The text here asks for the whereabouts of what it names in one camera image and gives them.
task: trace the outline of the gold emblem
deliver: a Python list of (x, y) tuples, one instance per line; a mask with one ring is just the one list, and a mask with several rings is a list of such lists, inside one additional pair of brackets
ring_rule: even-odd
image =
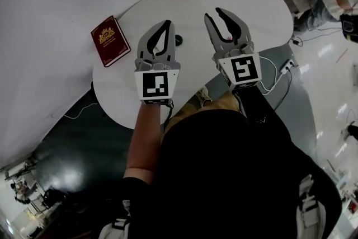
[(114, 35), (114, 33), (115, 32), (112, 30), (111, 27), (109, 27), (108, 29), (103, 29), (102, 34), (100, 35), (100, 44), (106, 42), (110, 37)]

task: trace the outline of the table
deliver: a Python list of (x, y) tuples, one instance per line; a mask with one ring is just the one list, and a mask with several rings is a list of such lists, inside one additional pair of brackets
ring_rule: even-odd
[[(181, 71), (173, 95), (172, 115), (219, 73), (211, 59), (214, 48), (204, 24), (204, 14), (207, 12), (213, 17), (225, 38), (230, 34), (215, 7), (232, 11), (248, 25), (255, 51), (284, 45), (293, 33), (291, 14), (283, 0), (141, 0), (118, 19), (132, 51), (108, 68), (98, 57), (93, 68), (97, 99), (110, 118), (134, 129), (140, 108), (134, 79), (138, 41), (162, 20), (171, 20), (176, 34), (183, 37), (183, 44), (177, 48)], [(161, 123), (168, 112), (169, 108), (163, 106)]]

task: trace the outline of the electrical outlet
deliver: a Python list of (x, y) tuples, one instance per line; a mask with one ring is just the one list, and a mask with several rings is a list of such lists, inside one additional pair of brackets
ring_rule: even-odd
[(293, 67), (293, 65), (294, 65), (294, 62), (292, 59), (287, 60), (287, 62), (285, 63), (285, 65), (282, 67), (282, 69), (280, 71), (281, 74), (283, 74), (283, 75), (286, 74), (287, 71)]

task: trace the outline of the white round table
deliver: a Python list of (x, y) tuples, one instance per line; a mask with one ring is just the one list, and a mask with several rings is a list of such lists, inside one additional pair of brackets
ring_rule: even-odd
[[(204, 14), (214, 19), (224, 38), (230, 37), (215, 12), (216, 7), (235, 13), (247, 24), (256, 52), (284, 45), (293, 33), (291, 14), (283, 0), (141, 0), (118, 20), (131, 52), (108, 68), (98, 57), (93, 68), (93, 86), (106, 114), (118, 124), (134, 129), (140, 108), (134, 79), (138, 41), (163, 20), (171, 20), (176, 34), (183, 37), (183, 44), (177, 48), (181, 70), (173, 95), (172, 115), (214, 78), (219, 71), (211, 59), (214, 48)], [(169, 108), (162, 106), (161, 123), (168, 112)]]

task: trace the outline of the red book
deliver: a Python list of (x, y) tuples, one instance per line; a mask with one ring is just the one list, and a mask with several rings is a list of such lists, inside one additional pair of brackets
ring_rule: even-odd
[(130, 47), (117, 19), (108, 17), (91, 32), (93, 42), (105, 67), (109, 67), (125, 54), (130, 52)]

